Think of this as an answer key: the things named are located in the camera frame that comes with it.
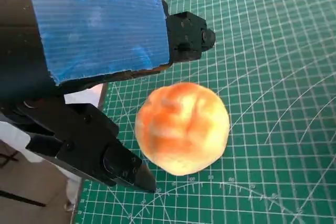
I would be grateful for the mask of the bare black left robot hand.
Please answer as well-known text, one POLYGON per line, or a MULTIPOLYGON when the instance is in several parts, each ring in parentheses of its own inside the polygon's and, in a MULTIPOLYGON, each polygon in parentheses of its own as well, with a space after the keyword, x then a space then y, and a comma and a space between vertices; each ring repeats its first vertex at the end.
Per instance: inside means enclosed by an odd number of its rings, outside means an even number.
POLYGON ((20 147, 83 178, 152 193, 148 167, 118 126, 66 94, 199 60, 215 43, 206 21, 164 0, 1 0, 1 121, 20 147))

